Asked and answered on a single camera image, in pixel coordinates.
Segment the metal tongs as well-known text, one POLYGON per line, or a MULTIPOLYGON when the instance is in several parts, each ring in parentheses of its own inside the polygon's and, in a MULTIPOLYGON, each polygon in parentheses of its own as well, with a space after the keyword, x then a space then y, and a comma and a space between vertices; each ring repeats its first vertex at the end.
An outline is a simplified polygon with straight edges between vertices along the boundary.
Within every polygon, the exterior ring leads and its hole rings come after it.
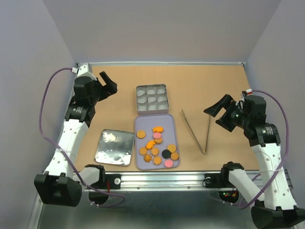
POLYGON ((201 154, 208 151, 208 139, 211 126, 211 117, 207 114, 191 114, 181 110, 185 123, 197 144, 201 154))

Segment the orange fish cookie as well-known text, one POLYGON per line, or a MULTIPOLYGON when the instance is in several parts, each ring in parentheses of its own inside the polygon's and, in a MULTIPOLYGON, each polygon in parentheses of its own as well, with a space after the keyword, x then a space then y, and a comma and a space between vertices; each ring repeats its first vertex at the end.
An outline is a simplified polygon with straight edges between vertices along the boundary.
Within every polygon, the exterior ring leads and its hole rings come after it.
POLYGON ((154 146, 156 145, 155 141, 154 140, 151 140, 149 141, 147 144, 146 144, 146 148, 147 149, 152 149, 154 146))
POLYGON ((164 128, 162 127, 162 126, 156 126, 156 127, 154 127, 153 129, 152 129, 152 131, 154 132, 154 133, 162 133, 163 131, 164 131, 164 128))

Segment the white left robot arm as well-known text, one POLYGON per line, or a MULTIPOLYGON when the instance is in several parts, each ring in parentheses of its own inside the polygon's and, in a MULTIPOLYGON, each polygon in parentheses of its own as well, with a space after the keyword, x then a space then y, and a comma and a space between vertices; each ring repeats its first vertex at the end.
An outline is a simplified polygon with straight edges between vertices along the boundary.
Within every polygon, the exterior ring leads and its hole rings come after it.
POLYGON ((49 165, 34 179, 34 185, 44 204, 75 207, 86 189, 97 191, 96 188, 104 185, 107 189, 110 188, 103 166, 88 164, 79 172, 74 165, 81 142, 95 115, 95 105, 117 93, 117 83, 106 72, 100 72, 100 77, 105 85, 90 71, 77 73, 73 85, 74 94, 64 117, 59 141, 55 142, 42 135, 55 146, 49 165))

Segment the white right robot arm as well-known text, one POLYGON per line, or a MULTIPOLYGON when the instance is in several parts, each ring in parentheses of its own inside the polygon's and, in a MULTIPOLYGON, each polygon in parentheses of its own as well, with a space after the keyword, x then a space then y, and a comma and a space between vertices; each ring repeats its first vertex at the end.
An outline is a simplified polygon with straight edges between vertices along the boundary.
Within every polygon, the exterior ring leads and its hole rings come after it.
POLYGON ((243 129, 258 164, 263 187, 259 188, 239 163, 223 165, 218 176, 211 177, 214 187, 233 185, 251 208, 251 217, 259 229, 293 227, 305 219, 305 211, 297 206, 283 170, 281 140, 274 124, 266 122, 266 101, 263 97, 244 92, 243 99, 235 101, 226 94, 216 104, 204 110, 216 117, 221 109, 225 113, 216 123, 232 132, 243 129))

